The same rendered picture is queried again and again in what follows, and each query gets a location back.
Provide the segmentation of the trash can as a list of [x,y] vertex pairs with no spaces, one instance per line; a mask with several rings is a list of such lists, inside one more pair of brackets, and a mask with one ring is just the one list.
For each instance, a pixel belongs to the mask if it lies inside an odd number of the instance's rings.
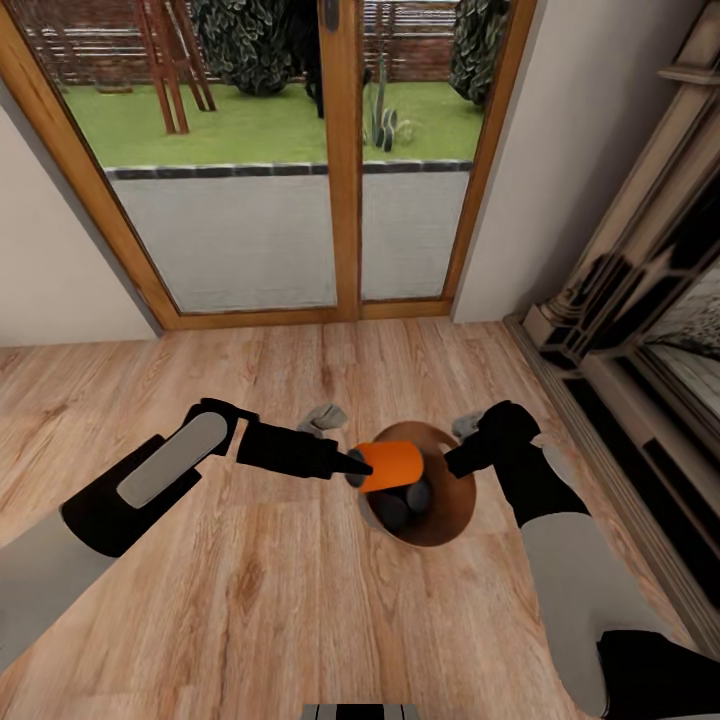
[[370,526],[413,547],[429,549],[451,543],[467,529],[477,499],[474,472],[457,479],[449,473],[445,453],[440,449],[441,443],[451,449],[459,445],[439,428],[408,421],[385,428],[372,443],[389,441],[411,441],[421,450],[424,467],[419,480],[430,488],[430,506],[424,512],[408,512],[407,524],[398,533],[389,533],[377,521],[367,501],[371,491],[358,492],[360,514]]

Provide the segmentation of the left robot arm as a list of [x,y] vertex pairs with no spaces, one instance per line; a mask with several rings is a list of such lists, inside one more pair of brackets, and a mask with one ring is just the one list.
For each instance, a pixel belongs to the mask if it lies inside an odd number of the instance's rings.
[[373,474],[371,466],[338,452],[338,441],[323,439],[322,432],[348,420],[340,404],[318,404],[293,431],[261,423],[257,413],[231,403],[201,399],[168,440],[153,436],[0,547],[0,673],[202,480],[200,462],[227,455],[239,419],[248,425],[237,463],[307,479]]

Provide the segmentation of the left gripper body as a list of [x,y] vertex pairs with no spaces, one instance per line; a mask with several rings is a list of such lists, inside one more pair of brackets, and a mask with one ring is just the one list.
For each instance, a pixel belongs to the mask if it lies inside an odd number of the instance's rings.
[[295,477],[331,479],[338,441],[321,439],[308,433],[278,427],[280,434],[268,466],[269,471]]

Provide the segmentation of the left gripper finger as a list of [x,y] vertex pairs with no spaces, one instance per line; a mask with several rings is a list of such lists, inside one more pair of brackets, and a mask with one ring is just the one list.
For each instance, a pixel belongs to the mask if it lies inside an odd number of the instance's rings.
[[332,470],[333,473],[337,472],[362,475],[373,474],[373,468],[371,466],[345,455],[344,453],[338,452],[338,446],[334,446],[334,448],[336,448],[336,462],[334,464],[334,470]]

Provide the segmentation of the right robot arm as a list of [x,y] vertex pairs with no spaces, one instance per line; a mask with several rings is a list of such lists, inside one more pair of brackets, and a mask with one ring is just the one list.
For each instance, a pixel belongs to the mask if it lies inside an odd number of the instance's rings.
[[619,562],[567,462],[511,400],[451,421],[457,479],[495,468],[513,506],[548,650],[576,707],[605,720],[720,720],[720,663],[680,646]]

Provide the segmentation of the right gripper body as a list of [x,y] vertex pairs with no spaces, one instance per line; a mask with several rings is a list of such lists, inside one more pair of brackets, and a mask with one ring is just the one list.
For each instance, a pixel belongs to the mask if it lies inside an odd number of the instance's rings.
[[449,473],[454,473],[457,479],[467,476],[472,472],[490,467],[491,462],[486,462],[482,456],[476,454],[476,450],[472,448],[472,437],[476,431],[459,447],[452,449],[444,455],[447,462]]

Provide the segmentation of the can of soda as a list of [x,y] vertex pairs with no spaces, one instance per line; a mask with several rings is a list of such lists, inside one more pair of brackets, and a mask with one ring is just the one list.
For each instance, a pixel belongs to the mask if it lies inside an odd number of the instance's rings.
[[349,485],[359,491],[417,483],[423,474],[423,454],[411,441],[359,443],[347,455],[373,468],[372,475],[345,474]]
[[430,506],[430,488],[422,480],[417,483],[409,483],[409,485],[387,487],[387,489],[381,489],[380,492],[401,499],[408,512],[424,512]]
[[398,497],[372,492],[367,497],[367,501],[377,521],[389,533],[398,533],[407,524],[408,511],[405,503]]

